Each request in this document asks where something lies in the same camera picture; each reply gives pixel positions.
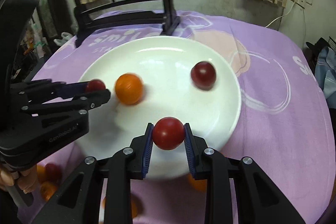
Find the person's left hand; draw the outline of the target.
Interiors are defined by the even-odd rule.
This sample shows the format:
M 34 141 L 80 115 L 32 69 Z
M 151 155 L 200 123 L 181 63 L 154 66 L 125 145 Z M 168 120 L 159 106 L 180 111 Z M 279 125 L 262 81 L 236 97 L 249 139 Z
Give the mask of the person's left hand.
M 21 176 L 19 178 L 16 178 L 8 169 L 1 165 L 1 189 L 6 191 L 6 187 L 14 186 L 15 184 L 18 184 L 19 188 L 23 190 L 25 194 L 33 192 L 39 184 L 37 165 L 21 171 Z

